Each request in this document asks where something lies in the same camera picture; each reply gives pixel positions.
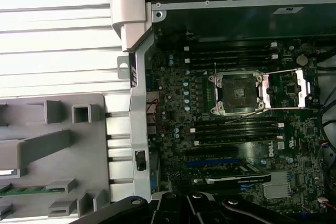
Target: cable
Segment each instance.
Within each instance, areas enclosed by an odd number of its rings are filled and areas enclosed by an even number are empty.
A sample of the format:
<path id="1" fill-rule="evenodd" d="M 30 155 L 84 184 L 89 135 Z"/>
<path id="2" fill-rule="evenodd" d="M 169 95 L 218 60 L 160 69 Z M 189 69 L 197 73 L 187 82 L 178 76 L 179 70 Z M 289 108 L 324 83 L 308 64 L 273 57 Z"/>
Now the cable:
<path id="1" fill-rule="evenodd" d="M 316 57 L 316 61 L 317 63 L 326 61 L 328 59 L 330 59 L 331 57 L 333 57 L 334 55 L 336 55 L 336 48 L 333 48 L 327 52 L 323 52 L 321 54 L 319 54 L 318 57 Z"/>
<path id="2" fill-rule="evenodd" d="M 326 29 L 326 30 L 323 30 L 323 31 L 317 33 L 317 34 L 314 34 L 313 36 L 311 36 L 311 37 L 307 40 L 307 43 L 309 43 L 312 39 L 314 39 L 314 38 L 316 38 L 316 37 L 318 37 L 318 36 L 320 36 L 320 35 L 322 35 L 322 34 L 325 34 L 325 33 L 329 32 L 329 31 L 333 31 L 333 30 L 335 30 L 335 29 L 336 29 L 336 27 L 330 27 L 330 28 L 328 28 L 328 29 Z"/>
<path id="3" fill-rule="evenodd" d="M 317 66 L 317 70 L 320 70 L 320 71 L 336 71 L 336 67 L 319 67 L 319 66 Z"/>
<path id="4" fill-rule="evenodd" d="M 325 106 L 322 110 L 321 110 L 321 114 L 325 114 L 328 110 L 330 110 L 331 108 L 333 108 L 336 105 L 336 99 L 333 100 L 331 103 L 329 103 L 327 106 Z"/>
<path id="5" fill-rule="evenodd" d="M 250 117 L 250 116 L 252 116 L 252 115 L 255 115 L 255 114 L 259 113 L 259 112 L 263 113 L 263 112 L 265 112 L 265 111 L 266 111 L 266 110 L 264 110 L 264 109 L 262 109 L 262 110 L 256 110 L 255 112 L 252 112 L 251 114 L 242 116 L 241 118 L 234 119 L 234 120 L 232 120 L 232 121 L 228 121 L 228 122 L 225 122 L 225 123 L 234 123 L 234 122 L 240 121 L 240 120 L 242 120 L 242 119 L 248 118 L 248 117 Z"/>
<path id="6" fill-rule="evenodd" d="M 153 104 L 157 104 L 158 102 L 159 102 L 158 99 L 154 99 L 153 101 L 151 101 L 151 103 L 149 104 L 148 108 L 146 109 L 146 114 L 147 114 L 148 110 L 151 108 L 151 106 L 152 106 Z"/>
<path id="7" fill-rule="evenodd" d="M 330 98 L 332 97 L 332 95 L 336 92 L 336 87 L 330 92 L 330 94 L 327 96 L 324 104 L 323 104 L 323 107 L 325 107 L 328 103 L 328 101 L 330 100 Z"/>
<path id="8" fill-rule="evenodd" d="M 325 123 L 322 124 L 323 127 L 326 127 L 327 125 L 331 124 L 331 123 L 336 123 L 336 120 L 329 120 L 326 121 Z"/>
<path id="9" fill-rule="evenodd" d="M 336 148 L 331 144 L 331 142 L 330 142 L 330 140 L 329 140 L 329 138 L 328 138 L 328 136 L 327 136 L 327 134 L 326 134 L 326 132 L 324 130 L 323 123 L 322 123 L 322 115 L 323 114 L 321 113 L 320 118 L 318 120 L 319 121 L 319 128 L 320 128 L 321 134 L 323 136 L 324 141 L 327 142 L 328 145 L 329 145 L 329 147 L 332 149 L 332 151 L 336 153 Z"/>

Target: metal panel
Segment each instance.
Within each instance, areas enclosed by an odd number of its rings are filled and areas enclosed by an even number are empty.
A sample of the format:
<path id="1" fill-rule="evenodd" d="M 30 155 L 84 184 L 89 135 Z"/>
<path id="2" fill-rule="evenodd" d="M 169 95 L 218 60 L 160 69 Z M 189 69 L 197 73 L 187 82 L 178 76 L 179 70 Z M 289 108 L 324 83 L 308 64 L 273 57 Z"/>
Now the metal panel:
<path id="1" fill-rule="evenodd" d="M 110 162 L 110 179 L 132 179 L 133 165 L 132 161 Z"/>
<path id="2" fill-rule="evenodd" d="M 109 156 L 111 160 L 131 160 L 130 81 L 118 79 L 117 63 L 119 56 L 128 54 L 121 51 L 121 41 L 111 27 L 109 2 L 0 0 L 0 98 L 102 93 L 112 115 Z M 111 200 L 132 195 L 132 162 L 111 161 L 108 167 L 111 179 L 127 179 L 111 185 Z"/>
<path id="3" fill-rule="evenodd" d="M 111 185 L 112 201 L 118 201 L 133 195 L 133 183 Z"/>

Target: black cable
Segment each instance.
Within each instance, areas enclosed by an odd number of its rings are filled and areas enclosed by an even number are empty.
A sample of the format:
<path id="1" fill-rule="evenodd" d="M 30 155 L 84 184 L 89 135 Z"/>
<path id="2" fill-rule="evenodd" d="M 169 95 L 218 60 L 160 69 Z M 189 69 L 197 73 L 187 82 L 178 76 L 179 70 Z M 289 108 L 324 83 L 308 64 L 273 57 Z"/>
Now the black cable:
<path id="1" fill-rule="evenodd" d="M 317 63 L 320 63 L 320 62 L 323 62 L 323 61 L 326 61 L 326 60 L 330 59 L 334 55 L 336 55 L 336 48 L 333 48 L 333 49 L 331 49 L 327 52 L 323 52 L 323 53 L 319 54 L 316 57 L 316 61 L 317 61 Z"/>
<path id="2" fill-rule="evenodd" d="M 332 149 L 333 152 L 336 153 L 336 148 L 335 148 L 335 146 L 333 146 L 333 145 L 331 144 L 331 142 L 330 142 L 330 140 L 329 140 L 329 138 L 328 138 L 328 136 L 327 136 L 327 134 L 326 134 L 326 132 L 325 132 L 325 130 L 324 130 L 323 123 L 322 123 L 322 115 L 323 115 L 323 114 L 321 114 L 321 115 L 320 115 L 320 118 L 319 118 L 319 128 L 320 128 L 320 130 L 321 130 L 321 134 L 322 134 L 324 140 L 325 140 L 326 142 L 328 142 L 328 146 Z"/>
<path id="3" fill-rule="evenodd" d="M 326 71 L 326 72 L 329 72 L 329 71 L 336 71 L 336 67 L 317 67 L 317 70 L 320 70 L 320 71 Z"/>
<path id="4" fill-rule="evenodd" d="M 330 98 L 332 97 L 332 95 L 336 92 L 336 87 L 330 92 L 330 94 L 327 96 L 324 104 L 323 104 L 323 107 L 325 107 L 327 105 L 327 102 L 330 100 Z"/>
<path id="5" fill-rule="evenodd" d="M 312 36 L 307 40 L 307 43 L 309 43 L 312 39 L 314 39 L 314 38 L 316 38 L 316 37 L 318 37 L 318 36 L 320 36 L 320 35 L 322 35 L 322 34 L 325 34 L 325 33 L 329 32 L 329 31 L 333 31 L 333 30 L 335 30 L 335 29 L 336 29 L 336 27 L 330 27 L 330 28 L 328 28 L 328 29 L 326 29 L 326 30 L 323 30 L 323 31 L 317 33 L 317 34 L 314 34 L 314 35 L 312 35 Z"/>
<path id="6" fill-rule="evenodd" d="M 328 110 L 330 110 L 332 107 L 336 105 L 336 99 L 333 100 L 331 103 L 329 103 L 327 106 L 324 107 L 323 110 L 321 110 L 321 114 L 325 114 Z"/>
<path id="7" fill-rule="evenodd" d="M 323 127 L 326 127 L 327 125 L 331 124 L 331 123 L 336 123 L 336 120 L 330 120 L 330 121 L 326 121 L 325 123 L 322 124 Z"/>

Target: pcie slot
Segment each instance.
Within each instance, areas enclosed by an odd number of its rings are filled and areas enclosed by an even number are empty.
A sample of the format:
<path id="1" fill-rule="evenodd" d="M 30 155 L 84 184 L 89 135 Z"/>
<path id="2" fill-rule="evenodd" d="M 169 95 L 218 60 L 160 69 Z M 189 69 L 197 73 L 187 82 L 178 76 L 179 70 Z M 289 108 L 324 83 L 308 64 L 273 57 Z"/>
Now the pcie slot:
<path id="1" fill-rule="evenodd" d="M 221 165 L 221 164 L 231 164 L 240 163 L 240 158 L 223 158 L 223 159 L 212 159 L 212 160 L 195 160 L 187 161 L 184 163 L 186 167 L 202 167 L 206 165 Z"/>
<path id="2" fill-rule="evenodd" d="M 235 146 L 226 146 L 223 148 L 195 148 L 185 150 L 184 155 L 187 160 L 194 160 L 194 158 L 236 157 L 238 155 L 238 148 Z"/>

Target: red wire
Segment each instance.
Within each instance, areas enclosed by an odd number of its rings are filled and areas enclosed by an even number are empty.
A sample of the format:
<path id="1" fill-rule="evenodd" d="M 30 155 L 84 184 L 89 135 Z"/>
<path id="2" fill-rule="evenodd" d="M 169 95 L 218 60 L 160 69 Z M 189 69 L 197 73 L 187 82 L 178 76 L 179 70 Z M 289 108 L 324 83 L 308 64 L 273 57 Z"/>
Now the red wire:
<path id="1" fill-rule="evenodd" d="M 327 207 L 331 207 L 332 209 L 334 209 L 336 211 L 336 206 L 334 206 L 333 204 L 330 204 L 327 201 L 323 202 L 323 204 L 325 204 Z"/>

